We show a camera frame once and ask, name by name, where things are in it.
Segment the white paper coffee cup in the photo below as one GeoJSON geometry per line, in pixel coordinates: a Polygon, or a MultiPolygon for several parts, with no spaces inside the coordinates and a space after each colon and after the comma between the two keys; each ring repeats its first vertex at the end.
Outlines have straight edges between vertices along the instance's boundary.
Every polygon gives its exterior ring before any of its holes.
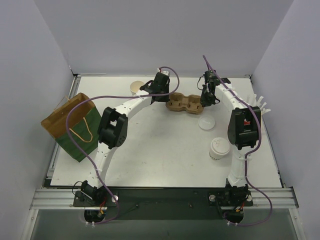
{"type": "Polygon", "coordinates": [[[209,156],[213,160],[220,160],[230,152],[230,143],[223,137],[216,137],[210,143],[209,156]]]}

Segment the white plastic cup lid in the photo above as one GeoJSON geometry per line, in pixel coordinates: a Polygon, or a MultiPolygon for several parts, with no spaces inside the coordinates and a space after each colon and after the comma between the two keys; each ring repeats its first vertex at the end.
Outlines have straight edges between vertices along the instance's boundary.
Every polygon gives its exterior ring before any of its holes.
{"type": "Polygon", "coordinates": [[[230,143],[223,137],[216,137],[212,140],[210,149],[216,154],[224,155],[230,151],[230,143]]]}

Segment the brown green paper bag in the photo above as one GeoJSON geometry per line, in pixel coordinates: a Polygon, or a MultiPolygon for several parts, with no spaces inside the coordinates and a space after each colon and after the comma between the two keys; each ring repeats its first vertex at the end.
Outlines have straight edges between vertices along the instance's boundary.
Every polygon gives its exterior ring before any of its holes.
{"type": "MultiPolygon", "coordinates": [[[[62,106],[41,121],[41,126],[55,139],[57,144],[74,160],[81,162],[86,156],[70,139],[66,120],[70,111],[89,97],[78,93],[68,99],[62,106]]],[[[89,155],[98,147],[98,127],[101,115],[92,101],[88,101],[76,108],[68,120],[69,131],[75,142],[89,155]]]]}

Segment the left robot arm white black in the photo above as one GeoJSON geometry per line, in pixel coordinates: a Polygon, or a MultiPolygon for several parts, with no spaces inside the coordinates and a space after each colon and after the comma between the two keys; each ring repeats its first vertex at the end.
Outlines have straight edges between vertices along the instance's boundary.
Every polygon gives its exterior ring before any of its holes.
{"type": "Polygon", "coordinates": [[[92,206],[102,204],[108,195],[105,188],[107,170],[117,148],[126,140],[129,120],[154,102],[169,100],[170,72],[160,71],[153,80],[139,88],[132,98],[121,105],[103,111],[97,133],[97,152],[92,165],[94,171],[81,184],[84,199],[92,206]]]}

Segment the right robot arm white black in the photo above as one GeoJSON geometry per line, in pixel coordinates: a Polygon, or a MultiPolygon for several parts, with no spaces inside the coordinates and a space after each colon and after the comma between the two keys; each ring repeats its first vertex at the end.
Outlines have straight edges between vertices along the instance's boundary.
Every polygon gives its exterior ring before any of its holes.
{"type": "Polygon", "coordinates": [[[232,145],[232,160],[222,200],[235,206],[250,195],[246,177],[249,157],[261,145],[261,110],[246,103],[233,90],[231,83],[219,78],[213,70],[205,71],[202,77],[201,105],[223,104],[230,112],[227,137],[232,145]]]}

